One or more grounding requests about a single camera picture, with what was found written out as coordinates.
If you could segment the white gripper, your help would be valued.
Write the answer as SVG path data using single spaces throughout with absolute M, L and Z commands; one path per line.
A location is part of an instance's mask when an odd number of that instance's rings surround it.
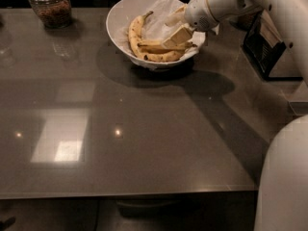
M 190 0 L 187 5 L 184 4 L 167 16 L 165 24 L 168 27 L 185 20 L 187 23 L 164 39 L 162 45 L 164 48 L 173 48 L 191 39 L 194 29 L 197 32 L 208 32 L 223 19 L 250 13 L 256 8 L 257 4 L 252 0 Z

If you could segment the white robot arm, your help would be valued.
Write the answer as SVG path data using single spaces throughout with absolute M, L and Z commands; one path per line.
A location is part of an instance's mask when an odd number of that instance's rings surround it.
M 308 82 L 308 0 L 190 0 L 167 17 L 187 33 L 208 32 L 226 17 L 267 12 L 293 55 L 301 88 Z M 308 231 L 308 116 L 284 126 L 270 143 L 260 178 L 254 231 Z

